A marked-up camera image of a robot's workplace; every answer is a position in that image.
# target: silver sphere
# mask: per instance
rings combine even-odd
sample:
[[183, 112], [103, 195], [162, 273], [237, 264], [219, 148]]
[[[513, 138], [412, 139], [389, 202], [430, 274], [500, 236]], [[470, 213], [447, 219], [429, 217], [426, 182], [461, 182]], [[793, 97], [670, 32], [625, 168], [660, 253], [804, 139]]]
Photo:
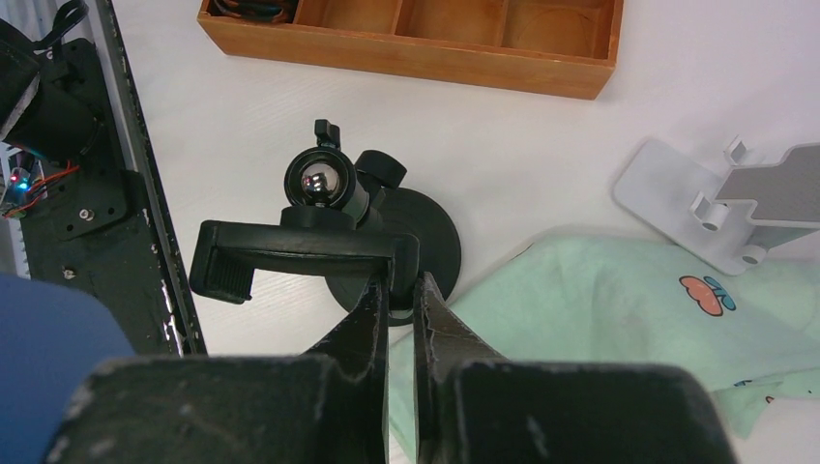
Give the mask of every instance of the silver sphere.
[[327, 203], [338, 194], [338, 171], [324, 162], [308, 166], [302, 172], [302, 191], [315, 204]]

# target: butterfly pattern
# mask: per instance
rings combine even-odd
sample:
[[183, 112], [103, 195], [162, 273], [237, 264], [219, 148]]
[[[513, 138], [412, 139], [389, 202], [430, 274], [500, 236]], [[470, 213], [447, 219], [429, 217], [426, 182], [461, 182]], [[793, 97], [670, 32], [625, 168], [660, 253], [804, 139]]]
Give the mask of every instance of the butterfly pattern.
[[689, 297], [695, 300], [703, 309], [703, 312], [710, 316], [720, 317], [723, 315], [724, 309], [734, 311], [738, 308], [723, 286], [708, 275], [704, 276], [703, 279], [685, 275], [680, 278], [680, 282], [687, 289]]

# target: mint green towel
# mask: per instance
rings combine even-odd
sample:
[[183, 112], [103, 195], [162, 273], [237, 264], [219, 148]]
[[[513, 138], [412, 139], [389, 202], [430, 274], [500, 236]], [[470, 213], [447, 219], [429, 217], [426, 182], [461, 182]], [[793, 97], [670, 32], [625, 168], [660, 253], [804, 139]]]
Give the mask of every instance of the mint green towel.
[[[809, 263], [730, 277], [678, 246], [552, 237], [452, 310], [511, 360], [678, 365], [741, 436], [767, 401], [820, 392], [820, 266]], [[390, 426], [409, 456], [412, 353], [410, 336], [390, 352]]]

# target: wooden compartment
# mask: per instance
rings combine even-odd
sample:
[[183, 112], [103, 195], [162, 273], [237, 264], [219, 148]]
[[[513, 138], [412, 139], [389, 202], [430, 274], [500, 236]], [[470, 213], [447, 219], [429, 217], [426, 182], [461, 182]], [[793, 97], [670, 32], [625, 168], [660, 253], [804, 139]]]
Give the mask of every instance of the wooden compartment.
[[300, 0], [293, 23], [198, 21], [228, 54], [594, 99], [624, 0]]

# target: white tabletop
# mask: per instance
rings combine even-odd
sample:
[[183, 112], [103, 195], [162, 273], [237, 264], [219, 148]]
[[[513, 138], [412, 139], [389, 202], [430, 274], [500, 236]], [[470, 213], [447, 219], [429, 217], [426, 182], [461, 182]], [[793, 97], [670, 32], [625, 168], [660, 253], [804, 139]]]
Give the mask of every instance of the white tabletop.
[[[115, 2], [187, 264], [202, 220], [278, 222], [284, 169], [314, 143], [315, 119], [341, 127], [352, 158], [398, 158], [403, 185], [448, 210], [464, 251], [456, 297], [555, 227], [658, 239], [610, 198], [648, 137], [708, 167], [737, 134], [773, 160], [820, 141], [815, 0], [628, 0], [618, 69], [597, 101], [225, 56], [196, 23], [199, 4]], [[815, 234], [777, 253], [818, 249]], [[253, 296], [195, 298], [211, 354], [299, 353], [344, 315], [321, 278], [258, 273]], [[795, 455], [793, 442], [820, 429], [820, 415], [806, 417], [800, 430], [756, 430], [741, 455], [820, 461], [809, 440], [815, 457], [795, 460], [809, 450]]]

